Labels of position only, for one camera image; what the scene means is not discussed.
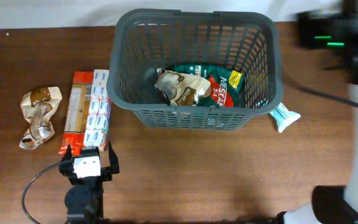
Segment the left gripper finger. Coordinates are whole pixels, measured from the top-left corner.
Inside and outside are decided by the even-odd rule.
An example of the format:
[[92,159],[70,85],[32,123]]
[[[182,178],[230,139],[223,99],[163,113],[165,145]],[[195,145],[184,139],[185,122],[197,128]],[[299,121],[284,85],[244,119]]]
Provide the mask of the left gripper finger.
[[61,161],[65,162],[65,161],[70,161],[71,159],[72,159],[71,146],[67,145],[67,149],[66,149]]
[[111,170],[119,170],[118,157],[112,148],[111,141],[108,142],[108,153]]

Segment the orange San Remo spaghetti pack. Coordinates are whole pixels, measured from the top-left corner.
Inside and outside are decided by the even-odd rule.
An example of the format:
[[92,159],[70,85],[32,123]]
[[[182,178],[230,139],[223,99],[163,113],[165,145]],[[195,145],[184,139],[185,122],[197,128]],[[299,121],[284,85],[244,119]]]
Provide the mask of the orange San Remo spaghetti pack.
[[68,146],[74,156],[78,156],[84,148],[93,76],[93,72],[74,73],[62,143],[58,152],[61,155],[64,155]]

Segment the Kleenex tissue multipack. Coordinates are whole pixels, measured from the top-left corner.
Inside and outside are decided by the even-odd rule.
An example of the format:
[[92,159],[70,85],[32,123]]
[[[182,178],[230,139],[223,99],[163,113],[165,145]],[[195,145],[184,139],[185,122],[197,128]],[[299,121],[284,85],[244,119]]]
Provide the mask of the Kleenex tissue multipack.
[[107,93],[109,70],[96,69],[93,72],[90,88],[90,101],[86,119],[83,144],[105,151],[108,139],[111,100]]

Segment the beige brown snack bag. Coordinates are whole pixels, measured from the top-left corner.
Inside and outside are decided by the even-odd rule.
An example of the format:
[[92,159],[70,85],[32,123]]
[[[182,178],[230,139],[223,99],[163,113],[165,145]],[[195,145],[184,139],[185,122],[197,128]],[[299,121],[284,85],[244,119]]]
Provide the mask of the beige brown snack bag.
[[22,97],[20,107],[29,128],[19,143],[20,148],[33,150],[55,134],[50,119],[61,100],[62,94],[57,86],[38,88]]

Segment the beige Dolce Gusto snack bag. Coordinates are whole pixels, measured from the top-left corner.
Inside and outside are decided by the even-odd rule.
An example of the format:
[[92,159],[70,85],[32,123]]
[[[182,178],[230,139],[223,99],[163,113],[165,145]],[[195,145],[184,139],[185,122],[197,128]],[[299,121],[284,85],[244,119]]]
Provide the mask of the beige Dolce Gusto snack bag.
[[211,93],[211,84],[203,77],[163,68],[158,68],[157,73],[158,80],[154,87],[170,105],[196,106]]

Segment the green Nescafe coffee bag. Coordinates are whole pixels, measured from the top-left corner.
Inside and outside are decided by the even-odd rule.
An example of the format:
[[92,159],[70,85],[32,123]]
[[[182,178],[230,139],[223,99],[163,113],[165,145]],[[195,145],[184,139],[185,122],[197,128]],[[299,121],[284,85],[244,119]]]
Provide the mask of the green Nescafe coffee bag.
[[211,93],[202,98],[197,106],[238,107],[239,93],[245,80],[242,73],[207,63],[184,63],[172,68],[174,72],[196,75],[210,82]]

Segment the light blue wet wipes pack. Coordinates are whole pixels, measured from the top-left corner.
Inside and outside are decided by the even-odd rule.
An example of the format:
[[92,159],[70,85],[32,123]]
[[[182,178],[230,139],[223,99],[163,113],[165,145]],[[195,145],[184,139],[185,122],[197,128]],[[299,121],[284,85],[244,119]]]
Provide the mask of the light blue wet wipes pack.
[[289,125],[301,118],[301,114],[290,111],[283,103],[280,103],[270,115],[277,124],[278,132],[282,133]]

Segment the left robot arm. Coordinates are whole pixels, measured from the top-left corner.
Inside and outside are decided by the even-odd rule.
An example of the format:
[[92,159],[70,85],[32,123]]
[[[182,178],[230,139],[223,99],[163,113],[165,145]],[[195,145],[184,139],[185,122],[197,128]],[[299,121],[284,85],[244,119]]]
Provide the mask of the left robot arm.
[[108,144],[108,157],[109,165],[102,167],[97,147],[83,148],[79,156],[72,155],[71,147],[64,153],[59,171],[72,185],[65,195],[67,223],[100,223],[103,220],[103,183],[119,173],[118,157],[111,143]]

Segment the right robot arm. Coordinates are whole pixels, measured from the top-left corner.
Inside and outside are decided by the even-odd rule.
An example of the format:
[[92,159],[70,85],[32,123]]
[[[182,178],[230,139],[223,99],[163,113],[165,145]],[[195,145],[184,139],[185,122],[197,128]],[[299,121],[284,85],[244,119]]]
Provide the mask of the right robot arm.
[[306,49],[336,49],[342,66],[351,73],[349,99],[329,95],[288,80],[304,93],[352,106],[354,109],[354,158],[347,185],[317,185],[311,202],[281,212],[277,223],[358,223],[358,1],[340,1],[336,12],[321,9],[298,12],[299,46]]

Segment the grey plastic basket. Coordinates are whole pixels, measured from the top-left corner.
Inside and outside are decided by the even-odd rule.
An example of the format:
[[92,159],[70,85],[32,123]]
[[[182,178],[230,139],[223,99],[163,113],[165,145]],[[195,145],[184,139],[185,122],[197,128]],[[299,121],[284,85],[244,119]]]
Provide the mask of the grey plastic basket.
[[[134,9],[116,25],[107,93],[146,126],[239,129],[282,102],[278,38],[256,12]],[[155,86],[160,69],[204,78],[211,93],[177,105]]]

